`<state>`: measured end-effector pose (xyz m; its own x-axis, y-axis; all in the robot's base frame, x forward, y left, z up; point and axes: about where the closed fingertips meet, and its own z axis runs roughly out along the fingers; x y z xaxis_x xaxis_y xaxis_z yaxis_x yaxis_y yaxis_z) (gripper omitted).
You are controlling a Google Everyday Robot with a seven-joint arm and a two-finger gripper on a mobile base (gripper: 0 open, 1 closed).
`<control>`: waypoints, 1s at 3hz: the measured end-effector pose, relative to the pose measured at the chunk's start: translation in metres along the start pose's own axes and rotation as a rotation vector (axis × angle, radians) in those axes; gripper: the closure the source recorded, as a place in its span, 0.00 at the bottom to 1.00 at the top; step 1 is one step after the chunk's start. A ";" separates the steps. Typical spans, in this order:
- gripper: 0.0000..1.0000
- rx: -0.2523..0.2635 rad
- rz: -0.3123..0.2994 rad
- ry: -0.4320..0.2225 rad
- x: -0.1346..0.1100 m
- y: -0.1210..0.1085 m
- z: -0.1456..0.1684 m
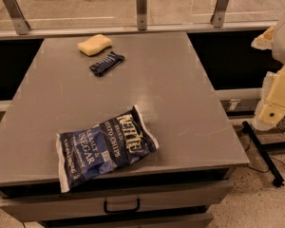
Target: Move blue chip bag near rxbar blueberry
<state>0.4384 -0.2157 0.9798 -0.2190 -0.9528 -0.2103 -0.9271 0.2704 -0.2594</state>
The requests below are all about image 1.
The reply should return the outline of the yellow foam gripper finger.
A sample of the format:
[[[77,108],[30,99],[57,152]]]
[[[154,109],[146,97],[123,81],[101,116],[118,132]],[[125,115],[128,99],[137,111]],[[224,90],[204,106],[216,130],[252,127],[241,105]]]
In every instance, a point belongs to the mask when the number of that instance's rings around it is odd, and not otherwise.
[[[258,35],[258,37],[253,40],[251,47],[261,50],[271,49],[275,28],[276,26],[271,26],[267,28],[262,34]]]
[[[268,71],[256,106],[253,128],[268,131],[285,117],[285,65],[277,73]]]

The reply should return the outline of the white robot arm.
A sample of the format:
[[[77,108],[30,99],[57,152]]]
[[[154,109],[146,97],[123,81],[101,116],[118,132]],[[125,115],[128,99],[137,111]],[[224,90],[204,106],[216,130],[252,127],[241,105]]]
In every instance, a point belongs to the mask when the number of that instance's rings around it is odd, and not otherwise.
[[[255,129],[268,131],[285,117],[285,13],[276,25],[258,35],[251,46],[261,50],[270,49],[273,58],[282,64],[278,72],[266,73],[252,121]]]

